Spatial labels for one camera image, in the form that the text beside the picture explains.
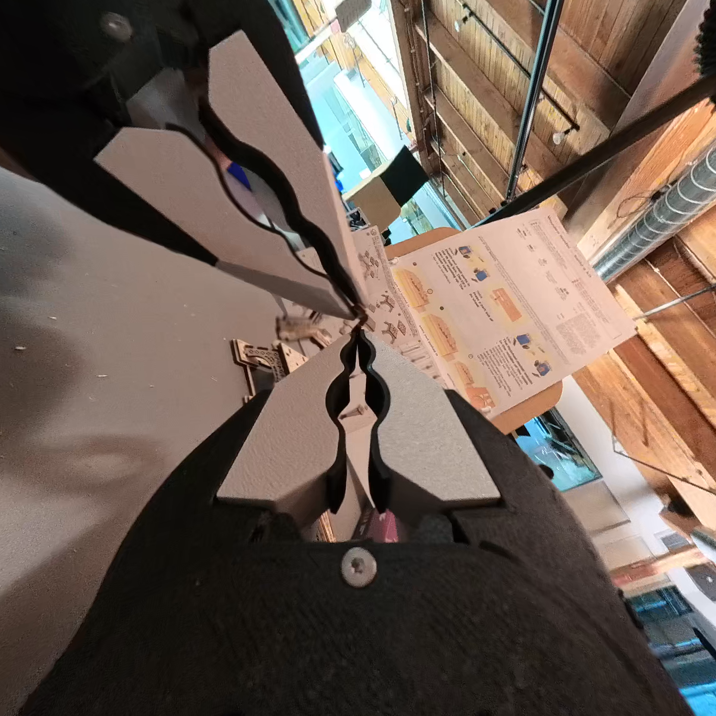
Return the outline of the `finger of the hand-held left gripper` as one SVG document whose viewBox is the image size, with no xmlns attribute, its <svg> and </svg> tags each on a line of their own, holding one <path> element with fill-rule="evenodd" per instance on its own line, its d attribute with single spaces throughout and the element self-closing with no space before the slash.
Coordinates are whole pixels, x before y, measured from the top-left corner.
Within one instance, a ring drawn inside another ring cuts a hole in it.
<svg viewBox="0 0 716 716">
<path fill-rule="evenodd" d="M 313 311 L 357 318 L 357 299 L 304 264 L 281 231 L 250 217 L 184 131 L 122 128 L 94 161 L 207 249 L 220 271 Z"/>
<path fill-rule="evenodd" d="M 322 140 L 310 133 L 242 29 L 208 52 L 201 119 L 232 161 L 270 187 L 287 227 L 317 251 L 340 303 L 362 311 L 364 280 Z"/>
</svg>

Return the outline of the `black light track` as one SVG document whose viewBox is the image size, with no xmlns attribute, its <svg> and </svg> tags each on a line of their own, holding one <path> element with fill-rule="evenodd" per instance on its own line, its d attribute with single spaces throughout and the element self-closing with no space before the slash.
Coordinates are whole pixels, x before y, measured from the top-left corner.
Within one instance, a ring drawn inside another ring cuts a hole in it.
<svg viewBox="0 0 716 716">
<path fill-rule="evenodd" d="M 488 24 L 481 18 L 479 15 L 472 10 L 470 5 L 466 2 L 461 2 L 461 9 L 462 9 L 462 19 L 459 22 L 462 25 L 466 25 L 468 20 L 472 20 L 475 23 L 479 25 L 479 27 L 482 29 L 484 33 L 487 34 L 487 36 L 490 38 L 490 40 L 501 50 L 501 52 L 510 59 L 510 61 L 513 63 L 513 65 L 518 69 L 518 71 L 527 79 L 531 80 L 531 72 L 522 64 L 522 62 L 514 55 L 514 53 L 509 49 L 507 44 L 500 39 L 500 37 L 494 32 Z M 581 126 L 579 123 L 572 118 L 569 113 L 562 107 L 562 105 L 550 94 L 549 92 L 545 91 L 543 88 L 541 89 L 540 96 L 539 96 L 539 102 L 547 101 L 550 103 L 550 106 L 560 114 L 560 116 L 568 123 L 568 129 L 564 130 L 564 134 L 568 135 L 571 132 L 578 132 L 581 129 Z"/>
</svg>

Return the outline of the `printed instruction sheet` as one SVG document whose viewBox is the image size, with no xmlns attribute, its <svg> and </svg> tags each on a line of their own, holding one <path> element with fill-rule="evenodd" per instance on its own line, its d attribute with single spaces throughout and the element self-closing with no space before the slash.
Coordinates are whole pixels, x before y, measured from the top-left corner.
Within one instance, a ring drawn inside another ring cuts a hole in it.
<svg viewBox="0 0 716 716">
<path fill-rule="evenodd" d="M 387 255 L 447 388 L 493 423 L 636 335 L 549 208 Z"/>
</svg>

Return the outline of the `thin spiral metal duct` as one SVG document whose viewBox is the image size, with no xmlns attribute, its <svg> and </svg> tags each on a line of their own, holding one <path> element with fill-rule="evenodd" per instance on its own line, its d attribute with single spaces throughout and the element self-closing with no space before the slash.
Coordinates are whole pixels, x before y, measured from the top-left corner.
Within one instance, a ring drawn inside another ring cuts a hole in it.
<svg viewBox="0 0 716 716">
<path fill-rule="evenodd" d="M 715 143 L 689 163 L 681 175 L 596 256 L 595 273 L 605 282 L 673 238 L 715 203 Z"/>
</svg>

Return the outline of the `cardboard box with black flap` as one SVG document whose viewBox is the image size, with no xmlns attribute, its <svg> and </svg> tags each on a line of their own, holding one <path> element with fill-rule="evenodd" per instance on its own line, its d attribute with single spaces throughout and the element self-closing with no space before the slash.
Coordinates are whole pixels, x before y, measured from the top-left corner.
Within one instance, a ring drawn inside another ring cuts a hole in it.
<svg viewBox="0 0 716 716">
<path fill-rule="evenodd" d="M 402 146 L 392 159 L 371 171 L 342 197 L 362 211 L 369 225 L 386 230 L 426 182 L 423 166 L 410 147 Z"/>
</svg>

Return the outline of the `black pole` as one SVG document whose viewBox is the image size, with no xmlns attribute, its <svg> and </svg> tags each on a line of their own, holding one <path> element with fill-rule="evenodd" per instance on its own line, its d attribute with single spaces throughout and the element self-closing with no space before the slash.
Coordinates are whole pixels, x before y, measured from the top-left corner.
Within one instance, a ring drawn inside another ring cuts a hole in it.
<svg viewBox="0 0 716 716">
<path fill-rule="evenodd" d="M 498 220 L 508 219 L 534 209 L 554 195 L 584 179 L 601 166 L 607 164 L 623 151 L 636 145 L 654 131 L 673 121 L 704 99 L 715 93 L 715 73 L 701 77 L 673 98 L 648 112 L 645 116 L 627 125 L 623 130 L 604 140 L 577 160 L 563 167 L 554 176 L 535 185 L 516 199 L 499 208 L 496 212 L 474 225 L 486 226 Z"/>
</svg>

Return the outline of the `grey desk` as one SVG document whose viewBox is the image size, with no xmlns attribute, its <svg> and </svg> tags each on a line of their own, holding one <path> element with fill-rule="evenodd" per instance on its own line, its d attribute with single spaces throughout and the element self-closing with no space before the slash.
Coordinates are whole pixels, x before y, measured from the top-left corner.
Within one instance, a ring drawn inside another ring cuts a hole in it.
<svg viewBox="0 0 716 716">
<path fill-rule="evenodd" d="M 69 644 L 163 479 L 241 402 L 273 301 L 1 170 L 1 714 Z"/>
</svg>

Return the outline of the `black round brush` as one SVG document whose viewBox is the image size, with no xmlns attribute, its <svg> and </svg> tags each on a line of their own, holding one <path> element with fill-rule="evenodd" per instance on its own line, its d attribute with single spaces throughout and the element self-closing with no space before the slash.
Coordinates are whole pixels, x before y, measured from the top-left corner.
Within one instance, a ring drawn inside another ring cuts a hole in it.
<svg viewBox="0 0 716 716">
<path fill-rule="evenodd" d="M 698 70 L 698 82 L 715 76 L 715 1 L 710 1 L 699 23 L 694 60 Z"/>
</svg>

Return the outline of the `dark metal rail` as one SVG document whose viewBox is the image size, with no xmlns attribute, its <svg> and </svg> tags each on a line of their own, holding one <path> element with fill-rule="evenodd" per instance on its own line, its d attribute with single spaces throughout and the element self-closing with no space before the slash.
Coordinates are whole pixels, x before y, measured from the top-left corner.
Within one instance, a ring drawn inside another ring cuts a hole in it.
<svg viewBox="0 0 716 716">
<path fill-rule="evenodd" d="M 543 80 L 546 75 L 547 67 L 549 66 L 550 54 L 559 28 L 559 20 L 563 5 L 564 1 L 547 1 L 546 3 L 538 45 L 531 68 L 530 82 L 521 116 L 521 124 L 514 147 L 505 202 L 511 202 L 515 198 L 518 178 L 524 164 L 525 153 L 530 140 L 536 113 L 536 106 L 539 102 L 543 89 Z"/>
</svg>

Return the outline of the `tower assembly booklet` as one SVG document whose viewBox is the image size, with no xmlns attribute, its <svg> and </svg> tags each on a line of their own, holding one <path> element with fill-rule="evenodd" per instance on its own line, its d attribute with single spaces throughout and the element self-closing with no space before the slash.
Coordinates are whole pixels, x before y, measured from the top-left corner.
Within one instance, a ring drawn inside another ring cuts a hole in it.
<svg viewBox="0 0 716 716">
<path fill-rule="evenodd" d="M 379 230 L 375 226 L 364 227 L 354 231 L 352 238 L 367 297 L 365 329 L 446 388 L 447 383 L 421 338 L 407 299 L 392 275 Z"/>
</svg>

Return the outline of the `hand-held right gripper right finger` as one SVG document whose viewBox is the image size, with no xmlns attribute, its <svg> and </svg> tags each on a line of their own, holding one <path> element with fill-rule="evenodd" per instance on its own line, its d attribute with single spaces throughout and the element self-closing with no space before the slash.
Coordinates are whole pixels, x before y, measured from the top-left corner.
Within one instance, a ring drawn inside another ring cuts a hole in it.
<svg viewBox="0 0 716 716">
<path fill-rule="evenodd" d="M 361 330 L 358 365 L 374 413 L 368 482 L 378 511 L 416 527 L 426 515 L 496 504 L 500 491 L 443 389 Z"/>
</svg>

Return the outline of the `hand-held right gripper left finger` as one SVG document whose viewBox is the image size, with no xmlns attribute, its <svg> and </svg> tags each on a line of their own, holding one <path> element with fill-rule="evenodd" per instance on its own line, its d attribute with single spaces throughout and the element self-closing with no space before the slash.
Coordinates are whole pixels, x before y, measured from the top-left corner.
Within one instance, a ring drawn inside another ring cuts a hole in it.
<svg viewBox="0 0 716 716">
<path fill-rule="evenodd" d="M 309 525 L 346 495 L 345 429 L 357 358 L 353 332 L 317 353 L 248 407 L 261 409 L 216 494 L 220 502 L 287 514 Z"/>
</svg>

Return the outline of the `wooden tower base model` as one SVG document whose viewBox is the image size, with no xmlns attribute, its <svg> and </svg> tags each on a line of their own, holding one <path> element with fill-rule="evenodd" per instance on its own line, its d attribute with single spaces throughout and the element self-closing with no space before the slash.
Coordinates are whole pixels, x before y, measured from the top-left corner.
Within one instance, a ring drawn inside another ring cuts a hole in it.
<svg viewBox="0 0 716 716">
<path fill-rule="evenodd" d="M 248 344 L 240 339 L 230 341 L 233 361 L 244 371 L 248 393 L 244 405 L 250 402 L 259 390 L 255 387 L 254 374 L 258 371 L 269 375 L 275 384 L 299 369 L 309 358 L 282 341 L 273 341 L 270 347 Z"/>
</svg>

